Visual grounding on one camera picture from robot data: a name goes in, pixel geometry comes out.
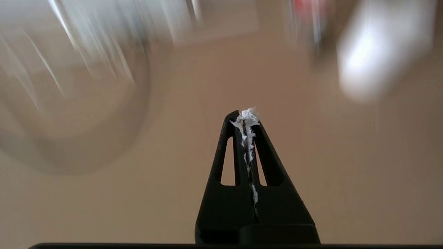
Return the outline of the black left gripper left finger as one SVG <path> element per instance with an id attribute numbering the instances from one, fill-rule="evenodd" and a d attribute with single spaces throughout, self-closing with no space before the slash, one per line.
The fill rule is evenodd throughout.
<path id="1" fill-rule="evenodd" d="M 254 222 L 250 179 L 243 158 L 242 136 L 232 122 L 239 111 L 223 120 L 215 156 L 195 223 L 196 243 L 239 243 L 239 231 Z M 226 152 L 234 159 L 234 185 L 221 183 Z"/>

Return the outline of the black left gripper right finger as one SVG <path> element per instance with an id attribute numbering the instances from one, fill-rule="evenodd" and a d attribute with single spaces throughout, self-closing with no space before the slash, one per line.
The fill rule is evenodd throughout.
<path id="1" fill-rule="evenodd" d="M 255 108 L 242 111 L 242 142 L 253 204 L 243 243 L 319 243 L 315 223 L 295 189 Z"/>

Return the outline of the white toilet paper roll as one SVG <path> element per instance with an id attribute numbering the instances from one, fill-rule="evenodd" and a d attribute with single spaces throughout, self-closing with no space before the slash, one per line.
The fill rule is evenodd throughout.
<path id="1" fill-rule="evenodd" d="M 337 44 L 339 87 L 374 103 L 433 47 L 438 0 L 360 0 Z"/>

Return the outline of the clear water bottle red cap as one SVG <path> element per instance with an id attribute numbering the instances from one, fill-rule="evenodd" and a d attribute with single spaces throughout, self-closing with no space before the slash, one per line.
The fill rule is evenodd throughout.
<path id="1" fill-rule="evenodd" d="M 332 10 L 331 0 L 284 0 L 287 43 L 318 62 L 333 39 Z"/>

